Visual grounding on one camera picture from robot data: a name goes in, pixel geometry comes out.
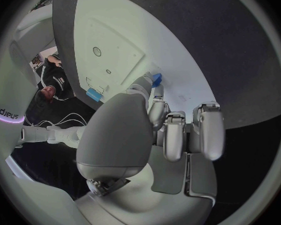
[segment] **black shirt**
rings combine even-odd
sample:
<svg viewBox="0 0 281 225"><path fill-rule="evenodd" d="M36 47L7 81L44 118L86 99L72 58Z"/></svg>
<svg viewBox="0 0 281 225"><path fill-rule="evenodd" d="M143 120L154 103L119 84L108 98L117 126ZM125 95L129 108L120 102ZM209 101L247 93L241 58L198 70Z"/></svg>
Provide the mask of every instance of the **black shirt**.
<svg viewBox="0 0 281 225"><path fill-rule="evenodd" d="M56 66L47 58L41 70L40 82L43 87L54 86L56 89L54 98L66 100L74 97L73 90L62 67Z"/></svg>

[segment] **blue block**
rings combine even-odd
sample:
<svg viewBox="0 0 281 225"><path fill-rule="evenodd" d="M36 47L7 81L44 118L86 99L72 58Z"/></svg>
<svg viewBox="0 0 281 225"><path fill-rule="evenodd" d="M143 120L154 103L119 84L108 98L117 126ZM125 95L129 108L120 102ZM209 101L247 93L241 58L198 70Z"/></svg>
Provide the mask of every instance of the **blue block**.
<svg viewBox="0 0 281 225"><path fill-rule="evenodd" d="M94 99L96 102L99 102L100 99L102 98L102 94L96 92L94 89L89 88L86 92L86 95Z"/></svg>
<svg viewBox="0 0 281 225"><path fill-rule="evenodd" d="M159 84L161 84L163 76L162 76L161 73L157 73L157 74L153 75L153 78L155 80L154 80L154 82L152 84L152 88L156 88L156 87L159 86Z"/></svg>

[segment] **man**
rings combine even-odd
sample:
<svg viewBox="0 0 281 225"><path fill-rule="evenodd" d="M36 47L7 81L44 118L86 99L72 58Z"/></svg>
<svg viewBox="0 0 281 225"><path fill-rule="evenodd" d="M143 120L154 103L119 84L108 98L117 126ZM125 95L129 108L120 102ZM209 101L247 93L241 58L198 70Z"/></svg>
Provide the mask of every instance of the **man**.
<svg viewBox="0 0 281 225"><path fill-rule="evenodd" d="M40 82L43 89L34 98L39 107L52 103L53 99L64 101L75 97L58 55L53 54L45 59Z"/></svg>

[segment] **wire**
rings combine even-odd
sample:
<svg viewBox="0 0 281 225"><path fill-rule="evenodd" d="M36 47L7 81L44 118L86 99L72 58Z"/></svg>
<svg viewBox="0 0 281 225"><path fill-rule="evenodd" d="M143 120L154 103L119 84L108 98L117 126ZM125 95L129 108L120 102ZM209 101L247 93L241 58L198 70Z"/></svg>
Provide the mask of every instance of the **wire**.
<svg viewBox="0 0 281 225"><path fill-rule="evenodd" d="M79 121L79 120L76 120L76 119L69 119L69 120L63 121L63 120L65 120L68 116L70 116L70 115L72 115L72 114L78 115L80 118L82 118L82 120L84 121L84 123L81 122L81 121ZM65 116L62 120L60 120L58 123L55 123L55 124L53 124L51 121L47 121L47 120L42 120L42 121L40 121L38 124L33 124L33 123L29 122L29 120L27 119L26 115L25 115L25 121L26 121L30 126L33 126L33 127L40 127L40 126L43 125L44 123L50 123L52 126L55 126L55 125L63 124L63 123L65 123L65 122L69 122L69 121L77 121L77 122L81 123L83 126L86 126L86 125L87 125L87 122L85 121L85 119L84 119L81 115L79 115L79 114L77 114L77 113L75 113L75 112L70 113L69 115Z"/></svg>

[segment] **blue object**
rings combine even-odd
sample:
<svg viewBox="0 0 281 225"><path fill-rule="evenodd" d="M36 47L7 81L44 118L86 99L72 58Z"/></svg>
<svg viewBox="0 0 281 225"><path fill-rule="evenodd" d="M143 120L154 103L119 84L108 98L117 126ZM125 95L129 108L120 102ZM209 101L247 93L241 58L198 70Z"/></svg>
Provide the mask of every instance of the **blue object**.
<svg viewBox="0 0 281 225"><path fill-rule="evenodd" d="M94 89L89 88L86 92L86 95L94 99L96 102L99 102L100 99L102 98L102 94L96 92Z"/></svg>
<svg viewBox="0 0 281 225"><path fill-rule="evenodd" d="M154 78L154 82L152 84L152 88L156 88L159 86L159 84L161 84L162 82L162 74L161 73L157 73L155 75L153 75L153 78Z"/></svg>

